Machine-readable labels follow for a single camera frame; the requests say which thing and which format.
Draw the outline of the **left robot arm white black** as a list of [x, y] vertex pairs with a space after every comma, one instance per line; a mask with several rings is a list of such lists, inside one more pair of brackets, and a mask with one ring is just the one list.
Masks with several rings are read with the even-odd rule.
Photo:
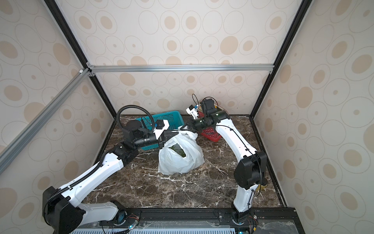
[[124, 140], [101, 157], [98, 163], [69, 183], [43, 192], [42, 216], [56, 234], [69, 234], [78, 226], [96, 221], [125, 221], [126, 210], [116, 201], [88, 205], [82, 201], [112, 174], [128, 165], [139, 149], [158, 144], [163, 147], [177, 130], [170, 130], [167, 120], [151, 121], [152, 129], [132, 120], [121, 128]]

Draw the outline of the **large pineapple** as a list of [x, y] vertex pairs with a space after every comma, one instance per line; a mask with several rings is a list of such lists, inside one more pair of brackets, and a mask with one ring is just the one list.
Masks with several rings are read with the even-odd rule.
[[187, 156], [179, 144], [174, 144], [173, 146], [170, 147], [170, 149], [183, 158]]

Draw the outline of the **white plastic bag lemon print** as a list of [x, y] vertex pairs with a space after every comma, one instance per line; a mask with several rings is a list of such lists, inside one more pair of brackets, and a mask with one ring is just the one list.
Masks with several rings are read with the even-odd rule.
[[164, 175], [185, 174], [204, 164], [202, 148], [197, 144], [197, 133], [179, 131], [159, 150], [158, 172]]

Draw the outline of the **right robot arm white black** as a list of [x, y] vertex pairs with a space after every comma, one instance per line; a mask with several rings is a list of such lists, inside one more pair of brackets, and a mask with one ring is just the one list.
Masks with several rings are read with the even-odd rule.
[[215, 105], [211, 98], [203, 99], [200, 104], [186, 109], [190, 120], [181, 127], [182, 130], [201, 132], [213, 128], [233, 151], [238, 164], [234, 170], [237, 183], [236, 197], [232, 204], [233, 222], [241, 225], [245, 222], [256, 190], [260, 190], [265, 179], [267, 155], [251, 146], [234, 126], [230, 115]]

